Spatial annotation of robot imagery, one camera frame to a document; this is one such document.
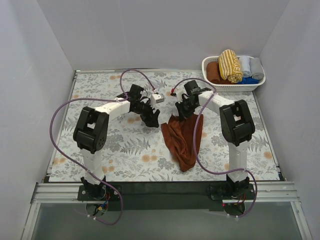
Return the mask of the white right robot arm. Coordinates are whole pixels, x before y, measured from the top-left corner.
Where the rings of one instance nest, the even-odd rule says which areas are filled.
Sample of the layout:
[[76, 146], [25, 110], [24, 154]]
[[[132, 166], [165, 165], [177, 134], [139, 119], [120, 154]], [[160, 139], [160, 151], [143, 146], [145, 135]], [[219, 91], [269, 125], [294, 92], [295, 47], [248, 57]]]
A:
[[183, 80], [184, 89], [177, 92], [171, 89], [171, 96], [176, 97], [175, 106], [180, 120], [191, 117], [196, 108], [208, 109], [220, 117], [221, 132], [228, 143], [229, 169], [222, 172], [226, 176], [224, 192], [232, 199], [237, 199], [250, 186], [253, 174], [247, 168], [248, 146], [256, 130], [251, 112], [245, 100], [234, 101], [220, 96], [216, 88], [201, 88], [198, 78]]

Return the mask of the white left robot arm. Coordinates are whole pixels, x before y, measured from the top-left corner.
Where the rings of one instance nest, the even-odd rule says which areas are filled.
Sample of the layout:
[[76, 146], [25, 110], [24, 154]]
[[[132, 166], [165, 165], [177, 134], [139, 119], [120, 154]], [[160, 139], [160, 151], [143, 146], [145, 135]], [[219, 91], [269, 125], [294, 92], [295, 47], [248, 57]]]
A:
[[156, 104], [164, 101], [159, 93], [143, 96], [144, 89], [133, 84], [129, 91], [118, 95], [113, 101], [95, 108], [84, 107], [77, 121], [73, 140], [77, 143], [83, 157], [85, 176], [81, 178], [84, 190], [95, 200], [106, 196], [102, 170], [102, 148], [107, 141], [109, 122], [123, 114], [133, 112], [140, 115], [147, 127], [158, 128], [160, 111]]

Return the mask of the yellow striped towel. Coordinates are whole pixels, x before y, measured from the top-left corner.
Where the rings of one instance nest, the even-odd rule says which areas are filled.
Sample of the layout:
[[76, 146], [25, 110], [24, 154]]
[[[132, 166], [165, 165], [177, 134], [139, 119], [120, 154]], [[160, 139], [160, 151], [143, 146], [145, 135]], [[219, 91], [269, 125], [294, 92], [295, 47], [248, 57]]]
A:
[[242, 81], [243, 73], [240, 61], [231, 49], [223, 51], [218, 56], [220, 76], [223, 80], [236, 84]]

